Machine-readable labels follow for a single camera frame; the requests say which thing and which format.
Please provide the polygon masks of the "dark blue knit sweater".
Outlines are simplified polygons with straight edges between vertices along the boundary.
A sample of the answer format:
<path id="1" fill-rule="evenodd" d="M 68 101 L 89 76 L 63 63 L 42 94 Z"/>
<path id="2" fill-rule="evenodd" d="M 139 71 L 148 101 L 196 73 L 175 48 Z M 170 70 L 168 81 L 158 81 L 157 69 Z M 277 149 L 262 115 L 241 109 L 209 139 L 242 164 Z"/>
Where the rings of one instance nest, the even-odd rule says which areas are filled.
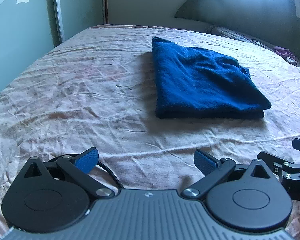
<path id="1" fill-rule="evenodd" d="M 154 37 L 152 57 L 157 118 L 262 119 L 271 108 L 249 69 L 231 56 Z"/>

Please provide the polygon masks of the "beige wrinkled bed sheet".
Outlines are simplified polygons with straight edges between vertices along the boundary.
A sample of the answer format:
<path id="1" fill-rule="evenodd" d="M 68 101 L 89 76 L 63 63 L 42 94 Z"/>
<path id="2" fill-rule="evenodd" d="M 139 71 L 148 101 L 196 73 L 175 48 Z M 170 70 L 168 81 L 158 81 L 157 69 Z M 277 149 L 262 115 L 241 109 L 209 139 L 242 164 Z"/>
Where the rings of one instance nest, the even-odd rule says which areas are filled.
<path id="1" fill-rule="evenodd" d="M 269 99 L 263 119 L 158 119 L 152 38 L 229 55 Z M 31 156 L 44 161 L 96 147 L 127 188 L 182 190 L 202 177 L 201 149 L 239 164 L 259 152 L 300 164 L 300 68 L 254 44 L 189 30 L 88 28 L 30 65 L 0 93 L 1 201 Z"/>

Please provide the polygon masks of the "patterned pillow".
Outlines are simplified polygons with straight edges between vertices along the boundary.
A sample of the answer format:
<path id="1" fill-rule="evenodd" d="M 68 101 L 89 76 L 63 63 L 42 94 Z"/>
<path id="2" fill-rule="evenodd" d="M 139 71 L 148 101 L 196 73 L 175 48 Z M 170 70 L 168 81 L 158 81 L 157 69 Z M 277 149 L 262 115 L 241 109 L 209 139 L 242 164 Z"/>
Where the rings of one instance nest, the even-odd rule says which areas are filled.
<path id="1" fill-rule="evenodd" d="M 216 26 L 216 25 L 209 26 L 205 32 L 208 34 L 226 37 L 226 38 L 230 38 L 230 39 L 241 41 L 241 42 L 251 43 L 251 44 L 257 45 L 259 47 L 262 47 L 264 49 L 270 50 L 272 52 L 274 52 L 273 48 L 276 46 L 269 42 L 261 40 L 260 38 L 256 38 L 256 37 L 250 36 L 248 34 L 240 33 L 239 31 L 230 30 L 225 27 L 220 27 L 220 26 Z M 286 58 L 284 60 L 286 62 L 288 62 L 289 64 L 292 64 L 296 67 L 300 67 L 300 58 L 298 58 L 296 56 L 295 56 L 295 59 Z"/>

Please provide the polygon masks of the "purple cloth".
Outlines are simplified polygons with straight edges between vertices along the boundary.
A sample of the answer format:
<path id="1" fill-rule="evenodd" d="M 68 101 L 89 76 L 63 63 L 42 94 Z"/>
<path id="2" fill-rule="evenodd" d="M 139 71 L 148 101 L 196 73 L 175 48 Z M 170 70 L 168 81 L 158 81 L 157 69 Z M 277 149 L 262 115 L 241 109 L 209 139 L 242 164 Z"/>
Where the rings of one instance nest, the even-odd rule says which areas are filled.
<path id="1" fill-rule="evenodd" d="M 273 48 L 273 50 L 277 55 L 281 56 L 284 59 L 286 59 L 286 58 L 295 59 L 295 56 L 293 55 L 293 53 L 287 48 L 275 46 Z"/>

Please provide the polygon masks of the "dark curved headboard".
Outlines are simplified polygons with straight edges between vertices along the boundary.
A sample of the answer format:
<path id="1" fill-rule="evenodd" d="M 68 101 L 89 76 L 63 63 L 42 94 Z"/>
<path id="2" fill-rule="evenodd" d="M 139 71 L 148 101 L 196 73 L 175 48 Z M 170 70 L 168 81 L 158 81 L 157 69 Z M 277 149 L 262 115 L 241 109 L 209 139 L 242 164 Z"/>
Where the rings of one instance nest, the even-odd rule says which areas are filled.
<path id="1" fill-rule="evenodd" d="M 260 38 L 300 59 L 300 18 L 293 0 L 187 0 L 174 16 Z"/>

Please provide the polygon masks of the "glass sliding wardrobe door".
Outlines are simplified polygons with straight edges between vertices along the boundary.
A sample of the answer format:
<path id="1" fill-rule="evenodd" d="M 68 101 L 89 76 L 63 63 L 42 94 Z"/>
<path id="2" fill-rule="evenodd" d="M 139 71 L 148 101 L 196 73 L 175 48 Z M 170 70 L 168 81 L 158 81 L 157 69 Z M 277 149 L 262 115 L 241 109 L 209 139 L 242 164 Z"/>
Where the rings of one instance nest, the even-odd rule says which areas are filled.
<path id="1" fill-rule="evenodd" d="M 104 0 L 0 0 L 0 92 L 44 54 L 105 21 Z"/>

